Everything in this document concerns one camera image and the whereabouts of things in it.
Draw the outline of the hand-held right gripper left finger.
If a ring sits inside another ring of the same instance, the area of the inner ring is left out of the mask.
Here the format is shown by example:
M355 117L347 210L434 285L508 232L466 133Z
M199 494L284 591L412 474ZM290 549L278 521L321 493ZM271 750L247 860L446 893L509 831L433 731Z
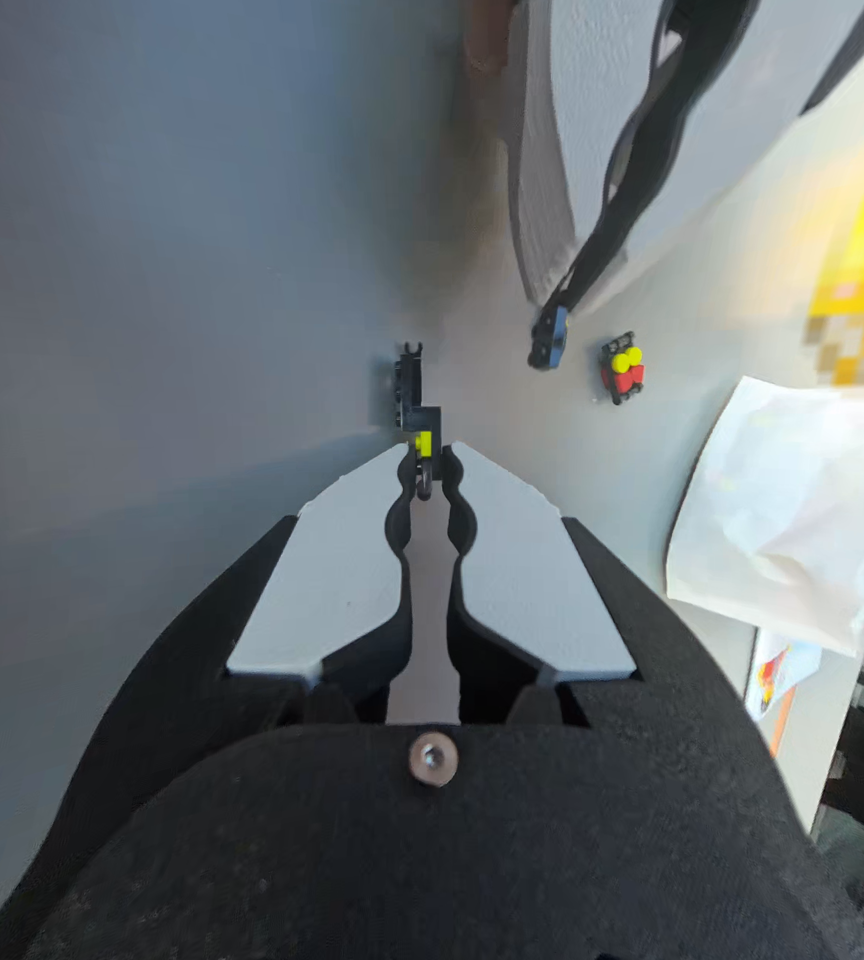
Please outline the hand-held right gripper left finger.
M414 450L343 474L297 515L227 661L235 676L324 679L339 655L406 612Z

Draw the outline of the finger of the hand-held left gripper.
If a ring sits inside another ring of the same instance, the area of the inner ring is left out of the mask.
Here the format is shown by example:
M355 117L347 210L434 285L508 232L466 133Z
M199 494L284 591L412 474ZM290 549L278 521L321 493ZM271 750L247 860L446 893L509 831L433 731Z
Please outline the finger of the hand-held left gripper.
M795 122L864 2L675 2L670 78L635 120L621 178L567 286L576 313L608 273L657 254Z
M609 200L673 2L519 2L505 68L510 237L537 314Z

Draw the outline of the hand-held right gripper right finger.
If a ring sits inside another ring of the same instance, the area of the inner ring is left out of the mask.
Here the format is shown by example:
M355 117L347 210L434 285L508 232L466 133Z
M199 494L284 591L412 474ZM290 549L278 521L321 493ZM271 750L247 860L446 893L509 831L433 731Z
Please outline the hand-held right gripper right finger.
M540 684L632 676L635 661L556 505L462 441L444 450L444 493L458 553L447 643L462 676L494 681L500 658Z

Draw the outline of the black lego bracket yellow stud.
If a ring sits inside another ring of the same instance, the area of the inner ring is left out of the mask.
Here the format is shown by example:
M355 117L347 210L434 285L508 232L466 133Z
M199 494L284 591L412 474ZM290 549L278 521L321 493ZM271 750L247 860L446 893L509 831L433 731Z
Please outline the black lego bracket yellow stud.
M431 499L434 485L441 479L441 409L426 406L422 400L423 344L404 344L393 365L395 425L412 437L415 453L415 492L419 500Z

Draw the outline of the small black lego piece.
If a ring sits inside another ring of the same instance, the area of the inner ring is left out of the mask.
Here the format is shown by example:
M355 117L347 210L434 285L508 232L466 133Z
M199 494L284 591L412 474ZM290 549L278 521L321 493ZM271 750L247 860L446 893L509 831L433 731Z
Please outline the small black lego piece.
M531 331L529 366L537 371L558 369L566 349L569 311L563 304L551 303L537 315Z

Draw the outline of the black red yellow brick plate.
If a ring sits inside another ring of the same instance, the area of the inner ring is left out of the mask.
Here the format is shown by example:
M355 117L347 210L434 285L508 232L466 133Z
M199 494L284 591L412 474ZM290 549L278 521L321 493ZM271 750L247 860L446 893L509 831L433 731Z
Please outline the black red yellow brick plate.
M599 351L599 369L611 402L621 406L644 389L645 365L635 335L628 331L606 341Z

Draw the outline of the torn printed white paper bag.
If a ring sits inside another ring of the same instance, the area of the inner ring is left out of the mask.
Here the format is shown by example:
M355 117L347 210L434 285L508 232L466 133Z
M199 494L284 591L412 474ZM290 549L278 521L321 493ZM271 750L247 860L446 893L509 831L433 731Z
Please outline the torn printed white paper bag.
M864 387L744 377L691 475L671 599L839 655L864 653Z

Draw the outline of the person's left hand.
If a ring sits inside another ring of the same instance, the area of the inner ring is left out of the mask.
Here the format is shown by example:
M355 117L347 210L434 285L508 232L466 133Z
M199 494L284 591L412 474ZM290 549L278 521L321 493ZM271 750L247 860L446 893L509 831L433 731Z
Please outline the person's left hand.
M492 78L508 63L510 26L518 1L462 1L462 45L471 73Z

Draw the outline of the white blue instruction leaflet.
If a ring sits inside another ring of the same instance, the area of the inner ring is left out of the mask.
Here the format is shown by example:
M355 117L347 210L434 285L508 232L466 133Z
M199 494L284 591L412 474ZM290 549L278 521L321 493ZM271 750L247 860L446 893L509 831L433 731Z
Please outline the white blue instruction leaflet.
M759 727L771 716L766 734L769 753L777 759L798 687L822 665L820 644L792 639L764 627L755 629L745 691L745 708Z

